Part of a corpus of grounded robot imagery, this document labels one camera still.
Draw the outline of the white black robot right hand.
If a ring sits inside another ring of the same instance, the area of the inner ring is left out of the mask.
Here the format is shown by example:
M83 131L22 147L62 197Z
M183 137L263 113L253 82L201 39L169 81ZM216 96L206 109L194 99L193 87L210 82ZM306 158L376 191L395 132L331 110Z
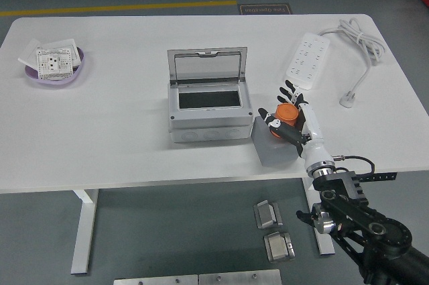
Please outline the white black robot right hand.
M289 102L298 108L298 124L290 125L264 108L258 109L261 119L272 134L296 146L309 177L316 179L334 173L334 159L324 147L324 138L313 108L304 100L300 89L289 80L280 87L280 92L279 102Z

